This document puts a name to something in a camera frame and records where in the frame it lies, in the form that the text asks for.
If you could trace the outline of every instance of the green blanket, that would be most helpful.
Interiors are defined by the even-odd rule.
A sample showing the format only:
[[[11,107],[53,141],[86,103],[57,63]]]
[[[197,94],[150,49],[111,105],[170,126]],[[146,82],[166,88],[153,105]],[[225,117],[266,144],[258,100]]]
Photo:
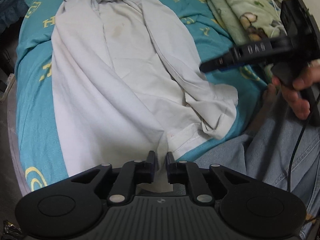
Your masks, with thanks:
[[[237,45],[285,34],[273,0],[207,0],[218,23]],[[270,67],[265,68],[271,80]]]

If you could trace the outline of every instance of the teal bedsheet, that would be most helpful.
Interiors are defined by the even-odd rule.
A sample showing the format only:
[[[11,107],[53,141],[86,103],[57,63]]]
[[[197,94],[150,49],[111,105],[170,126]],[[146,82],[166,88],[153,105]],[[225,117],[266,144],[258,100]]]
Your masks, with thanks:
[[[232,46],[228,33],[214,19],[206,0],[160,0],[171,8],[193,36],[202,61],[218,56]],[[64,164],[53,110],[51,80],[51,34],[62,0],[26,0],[29,10],[23,21],[15,74],[17,89],[17,134],[20,161],[31,190],[65,179]],[[212,147],[238,136],[255,111],[266,88],[247,66],[207,74],[210,82],[237,88],[236,120],[222,140],[211,139],[180,159],[193,161]]]

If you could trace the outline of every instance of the human hand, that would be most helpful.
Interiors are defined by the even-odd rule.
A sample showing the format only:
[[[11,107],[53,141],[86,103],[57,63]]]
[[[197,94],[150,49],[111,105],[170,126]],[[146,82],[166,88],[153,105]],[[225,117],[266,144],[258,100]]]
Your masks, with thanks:
[[[275,86],[281,85],[284,99],[288,102],[295,115],[301,120],[306,120],[310,114],[310,104],[307,100],[299,98],[298,91],[311,87],[312,84],[318,82],[320,82],[319,60],[312,61],[308,67],[302,70],[299,77],[292,83],[294,89],[282,85],[277,77],[272,77],[272,83]]]

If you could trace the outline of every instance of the person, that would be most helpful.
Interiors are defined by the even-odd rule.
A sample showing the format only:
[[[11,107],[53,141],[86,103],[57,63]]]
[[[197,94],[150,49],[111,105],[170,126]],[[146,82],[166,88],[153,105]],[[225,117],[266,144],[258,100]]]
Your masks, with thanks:
[[[260,112],[240,136],[211,149],[195,160],[200,168],[219,163],[247,176],[287,190],[290,158],[310,113],[310,104],[298,91],[320,82],[320,62],[312,61],[293,81],[293,89],[273,77],[263,94]],[[295,154],[291,172],[291,192],[307,208],[307,218],[318,215],[320,207],[320,127],[308,125]],[[312,226],[300,232],[302,240]]]

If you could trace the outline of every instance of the white garment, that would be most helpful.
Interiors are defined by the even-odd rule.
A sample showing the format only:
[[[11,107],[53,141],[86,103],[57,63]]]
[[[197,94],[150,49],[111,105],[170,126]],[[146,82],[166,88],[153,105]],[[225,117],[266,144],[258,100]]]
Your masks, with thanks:
[[[149,150],[161,167],[167,151],[177,159],[221,139],[235,120],[236,89],[206,81],[192,36],[158,0],[64,0],[52,46],[54,111],[69,176],[143,160]],[[162,177],[148,189],[170,190]]]

